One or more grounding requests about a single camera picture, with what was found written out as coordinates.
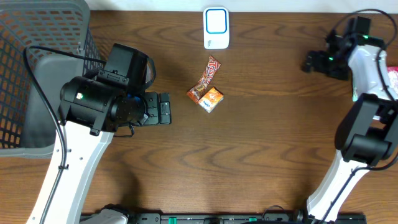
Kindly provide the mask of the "orange small snack packet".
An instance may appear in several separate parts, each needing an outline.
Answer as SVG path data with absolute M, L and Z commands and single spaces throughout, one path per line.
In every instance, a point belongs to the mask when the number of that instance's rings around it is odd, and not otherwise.
M 211 113 L 215 109 L 215 107 L 223 100 L 223 98 L 224 95 L 215 87 L 213 87 L 200 98 L 198 104 L 205 111 Z

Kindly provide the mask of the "red chocolate bar wrapper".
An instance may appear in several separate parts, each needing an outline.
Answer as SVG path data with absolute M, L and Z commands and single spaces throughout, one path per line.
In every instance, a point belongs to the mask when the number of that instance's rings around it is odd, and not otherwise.
M 205 71 L 203 72 L 198 83 L 187 91 L 187 96 L 191 100 L 193 100 L 196 104 L 199 103 L 199 100 L 205 94 L 205 90 L 207 89 L 208 85 L 211 83 L 214 75 L 217 73 L 220 67 L 221 63 L 213 56 L 209 56 L 209 61 L 206 65 Z

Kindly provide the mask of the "red purple snack bag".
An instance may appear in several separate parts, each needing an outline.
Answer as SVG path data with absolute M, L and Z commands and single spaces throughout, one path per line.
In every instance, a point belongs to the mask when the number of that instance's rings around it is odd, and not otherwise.
M 387 68 L 390 87 L 398 94 L 398 67 L 388 67 Z

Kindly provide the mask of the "teal snack wrapper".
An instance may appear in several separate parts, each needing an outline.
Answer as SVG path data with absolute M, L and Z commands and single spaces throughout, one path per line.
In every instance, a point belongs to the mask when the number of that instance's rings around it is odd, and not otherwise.
M 357 94 L 357 90 L 355 87 L 353 87 L 353 96 L 352 96 L 352 101 L 356 102 L 358 100 L 358 94 Z

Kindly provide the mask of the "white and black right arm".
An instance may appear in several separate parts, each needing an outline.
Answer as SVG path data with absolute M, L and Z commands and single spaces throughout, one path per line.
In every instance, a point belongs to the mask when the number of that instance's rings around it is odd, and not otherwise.
M 304 72 L 352 80 L 354 105 L 335 134 L 335 157 L 320 186 L 308 197 L 297 223 L 336 223 L 338 212 L 356 184 L 370 171 L 397 162 L 397 92 L 386 66 L 388 42 L 370 35 L 371 20 L 353 12 L 345 31 L 332 28 L 325 51 L 309 51 Z

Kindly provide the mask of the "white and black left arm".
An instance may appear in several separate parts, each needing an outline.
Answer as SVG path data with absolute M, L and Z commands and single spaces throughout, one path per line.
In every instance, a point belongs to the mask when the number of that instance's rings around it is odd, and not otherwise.
M 108 205 L 88 218 L 83 204 L 98 163 L 119 127 L 170 124 L 169 94 L 146 92 L 155 78 L 146 68 L 143 83 L 106 72 L 96 80 L 75 77 L 62 86 L 53 154 L 28 223 L 127 223 L 128 212 Z

